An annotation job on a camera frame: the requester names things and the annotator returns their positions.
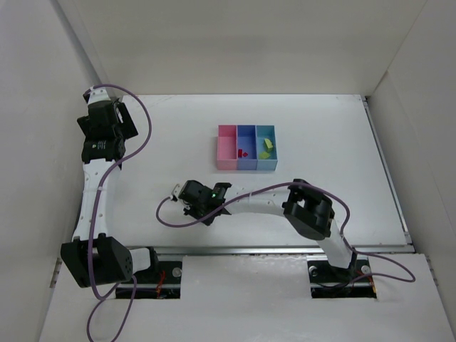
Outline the green lego brick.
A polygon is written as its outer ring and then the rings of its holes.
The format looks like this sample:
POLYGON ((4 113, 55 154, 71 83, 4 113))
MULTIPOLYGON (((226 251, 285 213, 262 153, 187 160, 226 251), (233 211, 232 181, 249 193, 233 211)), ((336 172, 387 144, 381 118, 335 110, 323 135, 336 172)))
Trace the green lego brick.
POLYGON ((274 149, 274 144, 272 143, 272 141, 270 141, 270 139, 267 139, 267 138, 264 139, 264 148, 265 148, 265 150, 268 150, 268 151, 274 149))
POLYGON ((258 158, 259 158, 260 160, 267 160, 267 159, 269 159, 270 157, 271 157, 271 154, 268 153, 267 151, 263 151, 263 152, 259 153, 259 156, 258 156, 258 158))

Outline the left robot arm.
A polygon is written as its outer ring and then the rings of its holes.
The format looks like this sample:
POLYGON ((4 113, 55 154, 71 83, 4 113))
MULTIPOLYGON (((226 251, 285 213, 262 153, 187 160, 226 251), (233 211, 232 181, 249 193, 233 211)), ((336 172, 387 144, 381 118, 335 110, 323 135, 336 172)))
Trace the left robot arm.
POLYGON ((125 141, 138 135, 125 104, 111 98, 89 100, 88 114, 77 122, 85 135, 83 199, 71 241, 61 246, 64 264, 81 288, 127 282, 138 272, 155 271, 153 248, 128 249, 110 234, 125 141))

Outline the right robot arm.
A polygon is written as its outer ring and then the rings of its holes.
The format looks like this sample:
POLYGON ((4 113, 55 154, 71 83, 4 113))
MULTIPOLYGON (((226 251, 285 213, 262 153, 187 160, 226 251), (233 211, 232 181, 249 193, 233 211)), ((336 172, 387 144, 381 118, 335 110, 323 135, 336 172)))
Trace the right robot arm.
POLYGON ((284 218, 300 236, 317 242, 333 273, 344 281, 354 274, 356 256, 341 236, 332 200, 311 189, 304 180, 295 179, 293 185, 251 192, 228 182, 209 188, 188 180, 174 188, 172 199, 181 202, 184 214, 207 226, 222 215, 249 213, 284 218))

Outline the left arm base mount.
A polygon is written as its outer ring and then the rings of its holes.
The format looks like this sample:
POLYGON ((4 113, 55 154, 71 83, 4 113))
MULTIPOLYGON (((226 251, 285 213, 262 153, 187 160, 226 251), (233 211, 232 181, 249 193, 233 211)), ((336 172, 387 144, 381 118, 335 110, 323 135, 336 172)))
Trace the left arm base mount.
POLYGON ((135 299, 179 299, 181 295, 182 261, 160 261, 158 269, 135 273, 135 299))

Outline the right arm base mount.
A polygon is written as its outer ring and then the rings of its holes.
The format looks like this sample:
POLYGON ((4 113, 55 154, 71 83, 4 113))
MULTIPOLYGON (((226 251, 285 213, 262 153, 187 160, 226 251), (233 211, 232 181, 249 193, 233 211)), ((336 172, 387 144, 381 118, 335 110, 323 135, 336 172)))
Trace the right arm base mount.
POLYGON ((355 278, 370 274, 369 261, 358 259, 351 269, 337 269, 326 260, 309 260, 308 273, 313 299, 376 299, 372 276, 357 281, 355 278))

